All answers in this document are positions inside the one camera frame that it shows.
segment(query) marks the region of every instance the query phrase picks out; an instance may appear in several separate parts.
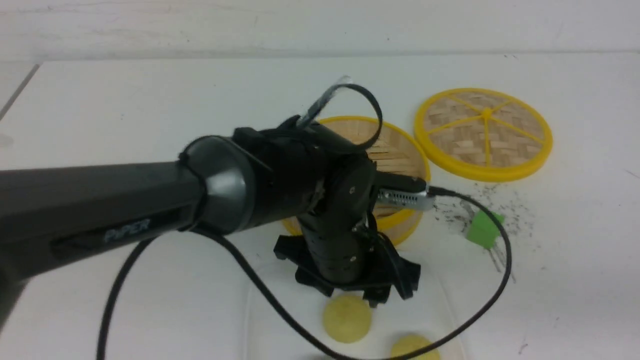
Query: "bamboo steamer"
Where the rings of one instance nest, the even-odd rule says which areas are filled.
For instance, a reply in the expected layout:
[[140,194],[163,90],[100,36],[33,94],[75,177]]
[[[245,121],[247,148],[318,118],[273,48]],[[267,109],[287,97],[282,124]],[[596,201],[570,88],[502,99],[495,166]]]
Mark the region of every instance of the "bamboo steamer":
[[[353,143],[366,141],[378,128],[378,121],[369,117],[341,116],[319,122]],[[384,123],[378,141],[367,150],[367,154],[376,162],[379,171],[420,177],[426,181],[431,179],[427,157],[420,145],[392,124]],[[374,215],[378,230],[396,246],[412,234],[422,218],[421,211],[380,204],[374,208]],[[302,234],[295,218],[285,219],[283,223],[292,235]]]
[[420,106],[415,136],[434,164],[476,181],[527,177],[547,160],[553,137],[545,119],[501,92],[459,88]]

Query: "green block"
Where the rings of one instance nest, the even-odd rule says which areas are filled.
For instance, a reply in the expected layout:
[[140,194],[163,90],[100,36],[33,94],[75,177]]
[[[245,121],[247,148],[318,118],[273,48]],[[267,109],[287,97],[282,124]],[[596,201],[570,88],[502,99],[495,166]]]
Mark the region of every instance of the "green block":
[[[500,224],[504,221],[504,216],[493,213],[500,221]],[[500,231],[495,224],[489,219],[489,217],[482,211],[478,211],[471,221],[471,226],[467,233],[467,239],[472,243],[476,243],[485,249],[493,248],[495,239],[500,235]]]

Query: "yellow rim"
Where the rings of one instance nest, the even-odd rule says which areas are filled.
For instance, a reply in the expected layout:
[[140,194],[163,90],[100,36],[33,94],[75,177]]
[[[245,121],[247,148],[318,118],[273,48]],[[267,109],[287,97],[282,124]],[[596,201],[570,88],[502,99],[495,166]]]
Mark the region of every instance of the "yellow rim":
[[[320,122],[321,124],[327,124],[329,122],[335,122],[335,121],[341,121],[341,120],[361,120],[361,121],[368,121],[368,122],[375,122],[377,123],[378,120],[377,119],[373,119],[370,117],[362,117],[362,116],[338,116],[338,117],[330,117],[327,119],[322,119],[318,122]],[[411,142],[411,144],[413,144],[413,146],[418,150],[418,153],[420,154],[420,158],[422,159],[422,161],[424,162],[424,169],[425,169],[425,180],[426,181],[430,181],[431,180],[431,171],[429,170],[429,162],[427,161],[427,156],[425,155],[422,147],[420,146],[420,144],[418,142],[415,141],[415,139],[413,137],[411,137],[411,135],[409,135],[406,131],[402,130],[401,128],[393,125],[393,124],[389,124],[388,122],[385,122],[383,124],[383,126],[387,126],[395,131],[397,131],[400,135],[402,135],[405,139],[407,139],[409,142]],[[378,228],[381,231],[384,231],[385,229],[389,229],[391,227],[397,226],[399,224],[402,224],[403,222],[407,221],[413,214],[415,213],[414,210],[411,209],[402,209],[400,211],[398,211],[397,213],[393,214],[393,215],[389,215],[387,217],[383,217],[381,219],[378,219]],[[397,238],[393,239],[393,244],[394,245],[398,245],[400,244],[402,241],[405,241],[409,235],[412,234],[412,232],[414,232],[415,228],[418,226],[420,219],[422,218],[422,214],[420,214],[419,218],[417,219],[417,221],[415,222],[415,224],[413,224],[411,226],[411,228],[409,228],[409,230],[407,230],[406,232],[404,232],[402,235],[398,236]],[[289,221],[284,220],[283,225],[285,227],[285,229],[287,229],[287,231],[292,234],[292,235],[301,235],[301,233],[299,231],[297,231]]]
[[[440,150],[440,148],[438,148],[429,139],[429,134],[424,128],[424,116],[427,110],[429,109],[429,107],[434,102],[440,100],[443,97],[452,96],[460,92],[479,92],[483,94],[490,94],[498,97],[503,97],[507,100],[507,102],[514,102],[522,106],[523,108],[525,108],[538,121],[545,135],[544,140],[535,138],[536,141],[542,144],[542,149],[540,150],[540,152],[537,155],[535,155],[531,160],[525,163],[522,163],[520,165],[516,165],[514,167],[508,167],[508,168],[497,168],[497,167],[482,167],[479,165],[465,163],[464,161],[454,159],[452,156]],[[459,101],[459,102],[463,103],[464,105],[468,106],[474,111],[477,111],[478,115],[481,115],[482,111],[480,109],[476,109],[471,104],[465,101]],[[473,118],[475,117],[463,119],[463,120],[465,121],[469,119],[472,120]],[[520,99],[517,99],[513,96],[503,94],[501,92],[497,92],[493,90],[480,89],[480,88],[457,88],[457,89],[440,92],[430,97],[418,109],[418,112],[415,115],[414,129],[415,129],[415,136],[418,139],[418,142],[420,143],[422,148],[424,149],[424,152],[427,154],[427,157],[429,158],[429,160],[433,161],[434,164],[438,165],[439,167],[443,168],[446,171],[449,171],[453,174],[456,174],[462,177],[466,177],[467,179],[478,180],[478,181],[499,183],[504,181],[513,181],[513,180],[521,179],[523,177],[527,177],[533,174],[539,168],[541,168],[542,165],[544,165],[549,154],[551,153],[551,148],[553,146],[553,136],[551,135],[551,129],[549,128],[549,125],[547,124],[545,119],[534,108],[532,108],[531,106],[527,105]],[[532,137],[532,135],[527,133],[525,133],[524,135]],[[486,145],[488,146],[489,145],[488,137],[486,136],[485,139],[486,139]]]

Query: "white surface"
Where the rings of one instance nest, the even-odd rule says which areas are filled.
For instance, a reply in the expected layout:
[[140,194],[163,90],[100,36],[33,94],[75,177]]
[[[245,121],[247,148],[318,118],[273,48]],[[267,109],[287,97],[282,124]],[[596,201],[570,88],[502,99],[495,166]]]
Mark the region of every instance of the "white surface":
[[[517,282],[463,335],[467,355],[633,359],[639,69],[638,54],[45,63],[0,122],[0,133],[15,140],[0,150],[0,168],[175,159],[202,134],[274,126],[342,74],[369,88],[385,119],[409,131],[418,105],[441,90],[507,92],[550,124],[547,164],[496,188],[432,167],[435,184],[503,211],[513,237]],[[325,115],[371,114],[349,93],[330,106]],[[425,253],[461,322],[500,274],[460,236],[458,223],[446,221],[446,209],[443,201],[425,214],[402,248]],[[260,265],[273,259],[281,231],[272,224],[233,241]],[[91,358],[108,289],[130,249],[34,279],[0,335],[0,359]],[[147,251],[116,307],[108,359],[238,359],[247,282],[230,256],[189,234],[164,236]]]
[[[426,264],[425,257],[416,252],[400,256],[423,264],[418,291],[412,301],[403,301],[394,290],[386,304],[372,310],[371,328],[367,335],[353,344],[343,344],[327,335],[323,327],[323,311],[328,299],[318,296],[311,287],[291,281],[296,266],[288,261],[274,260],[258,275],[271,292],[300,325],[332,349],[349,356],[367,359],[389,357],[398,339],[407,334],[420,334],[431,341],[446,336],[456,328],[449,301],[437,275]],[[333,298],[342,292],[335,291]],[[318,351],[293,331],[264,299],[257,288],[251,287],[245,320],[245,360],[318,359]],[[438,349],[442,359],[465,360],[459,338]]]
[[0,60],[636,51],[636,0],[3,0]]
[[24,62],[0,62],[0,110],[26,78],[33,64]]

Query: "yellow spoke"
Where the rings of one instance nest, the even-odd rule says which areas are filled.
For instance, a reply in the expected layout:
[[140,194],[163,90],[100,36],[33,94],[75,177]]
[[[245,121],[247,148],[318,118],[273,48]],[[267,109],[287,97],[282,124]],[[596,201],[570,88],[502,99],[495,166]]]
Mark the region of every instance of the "yellow spoke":
[[448,128],[448,127],[460,125],[460,124],[463,124],[465,122],[470,122],[470,121],[473,121],[473,120],[477,120],[477,119],[480,119],[481,117],[482,116],[478,115],[478,116],[472,116],[472,117],[465,117],[464,119],[458,119],[458,120],[452,121],[452,122],[450,122],[448,124],[444,124],[443,126],[438,126],[435,129],[429,130],[429,131],[427,131],[427,134],[435,133],[436,131],[444,130],[444,129]]
[[507,101],[503,102],[502,104],[494,107],[493,109],[491,109],[491,112],[495,113],[496,111],[502,109],[503,107],[505,107],[505,105],[508,105],[508,104],[511,104],[511,100],[507,100]]
[[533,136],[532,134],[529,134],[528,132],[526,132],[526,131],[524,131],[522,129],[519,129],[519,128],[509,124],[508,122],[504,122],[502,120],[498,120],[495,117],[491,117],[491,120],[497,122],[498,124],[500,124],[502,126],[506,126],[506,127],[510,128],[511,130],[513,130],[513,131],[515,131],[515,132],[517,132],[517,133],[519,133],[521,135],[524,135],[524,136],[530,138],[531,140],[534,140],[535,142],[542,143],[542,144],[545,143],[543,140],[540,140],[539,138]]
[[475,106],[469,104],[467,101],[459,99],[459,98],[457,98],[457,97],[455,97],[453,95],[447,95],[447,97],[450,98],[451,100],[455,101],[455,102],[459,102],[460,104],[462,104],[462,105],[464,105],[464,106],[466,106],[466,107],[468,107],[468,108],[470,108],[470,109],[472,109],[474,111],[477,111],[478,113],[481,113],[480,110],[478,110]]
[[491,166],[491,149],[489,147],[489,119],[484,120],[484,162],[486,167]]

